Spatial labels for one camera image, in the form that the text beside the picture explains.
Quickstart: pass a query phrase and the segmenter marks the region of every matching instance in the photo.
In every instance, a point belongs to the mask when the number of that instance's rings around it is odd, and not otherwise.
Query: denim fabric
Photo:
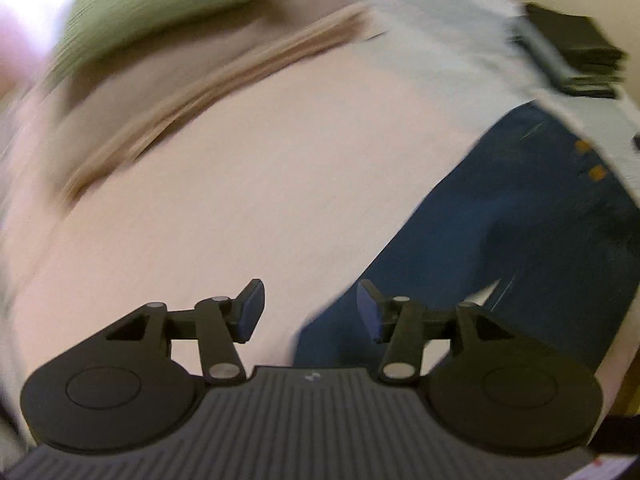
[[[487,309],[597,368],[640,282],[640,210],[578,141],[534,103],[515,108],[360,279],[438,310],[500,280]],[[373,370],[384,350],[367,336],[354,283],[302,329],[294,365]]]

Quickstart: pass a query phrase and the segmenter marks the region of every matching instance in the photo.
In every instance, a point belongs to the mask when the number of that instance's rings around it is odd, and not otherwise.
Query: round joint cover
[[[20,403],[37,440],[96,453],[167,434],[184,421],[194,398],[193,380],[179,364],[117,341],[107,349],[74,348],[45,364],[25,383]]]
[[[474,345],[423,377],[419,389],[449,431],[521,456],[585,444],[602,408],[587,368],[521,338]]]

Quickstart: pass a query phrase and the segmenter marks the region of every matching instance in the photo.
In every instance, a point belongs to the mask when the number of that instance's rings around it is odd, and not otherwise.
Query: dark blue cloth
[[[640,282],[640,211],[577,141],[534,103],[512,110],[359,279],[438,310],[500,280],[485,308],[595,370]],[[354,284],[302,329],[294,366],[373,370],[384,350],[367,335]]]

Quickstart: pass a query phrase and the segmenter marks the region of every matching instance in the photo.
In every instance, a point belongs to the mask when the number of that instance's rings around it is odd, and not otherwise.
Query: stack of black cloth
[[[513,24],[517,42],[559,91],[572,96],[616,98],[626,53],[612,45],[588,16],[524,5]]]

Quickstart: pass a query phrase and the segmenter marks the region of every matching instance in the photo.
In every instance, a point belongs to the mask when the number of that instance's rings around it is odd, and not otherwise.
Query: ribbed gray surface
[[[8,480],[561,480],[591,461],[575,449],[510,458],[443,430],[411,390],[364,370],[260,368],[211,390],[191,420],[142,450],[75,456],[46,446]]]

